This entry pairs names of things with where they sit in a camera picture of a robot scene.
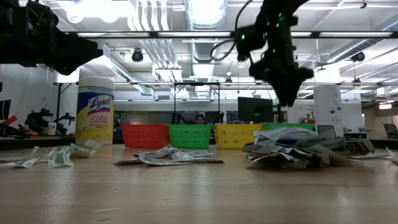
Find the lysol logo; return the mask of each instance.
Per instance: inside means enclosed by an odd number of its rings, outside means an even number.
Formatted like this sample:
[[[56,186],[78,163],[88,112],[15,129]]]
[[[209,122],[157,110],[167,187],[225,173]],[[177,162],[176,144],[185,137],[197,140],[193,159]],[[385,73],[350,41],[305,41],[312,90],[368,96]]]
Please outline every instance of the lysol logo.
[[[110,112],[111,102],[112,97],[106,95],[91,98],[90,100],[88,100],[87,116],[100,112]]]

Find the red plastic basket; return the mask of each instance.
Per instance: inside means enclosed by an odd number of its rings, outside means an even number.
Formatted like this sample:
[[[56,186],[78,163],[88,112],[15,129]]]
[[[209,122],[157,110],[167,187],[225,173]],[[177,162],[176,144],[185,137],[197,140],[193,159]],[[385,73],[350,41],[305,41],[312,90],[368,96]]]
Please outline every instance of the red plastic basket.
[[[161,124],[122,124],[126,147],[160,149],[170,144],[169,127]]]

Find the wooden table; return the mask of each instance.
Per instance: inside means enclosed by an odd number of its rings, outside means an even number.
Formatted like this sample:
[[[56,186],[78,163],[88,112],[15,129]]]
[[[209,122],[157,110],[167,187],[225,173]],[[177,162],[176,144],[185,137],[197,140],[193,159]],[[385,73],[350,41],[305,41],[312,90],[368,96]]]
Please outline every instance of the wooden table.
[[[102,147],[95,158],[73,160],[74,167],[2,167],[0,223],[398,222],[398,167],[389,161],[245,169],[241,151],[225,150],[217,152],[224,164],[112,165],[134,153],[123,150]],[[27,152],[3,151],[0,157]]]

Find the white lid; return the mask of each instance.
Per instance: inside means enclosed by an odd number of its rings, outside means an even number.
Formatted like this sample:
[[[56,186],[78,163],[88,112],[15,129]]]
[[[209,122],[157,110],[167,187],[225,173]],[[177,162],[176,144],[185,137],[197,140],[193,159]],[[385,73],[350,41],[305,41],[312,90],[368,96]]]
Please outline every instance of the white lid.
[[[79,87],[82,86],[100,86],[114,90],[114,82],[105,77],[81,77]]]

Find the yellow plastic basket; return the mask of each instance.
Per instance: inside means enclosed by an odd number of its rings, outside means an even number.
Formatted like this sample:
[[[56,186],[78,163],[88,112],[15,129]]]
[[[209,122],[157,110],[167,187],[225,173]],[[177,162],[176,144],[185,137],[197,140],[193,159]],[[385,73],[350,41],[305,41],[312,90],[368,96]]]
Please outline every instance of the yellow plastic basket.
[[[254,131],[261,130],[261,124],[216,124],[216,143],[220,149],[242,149],[253,142]]]

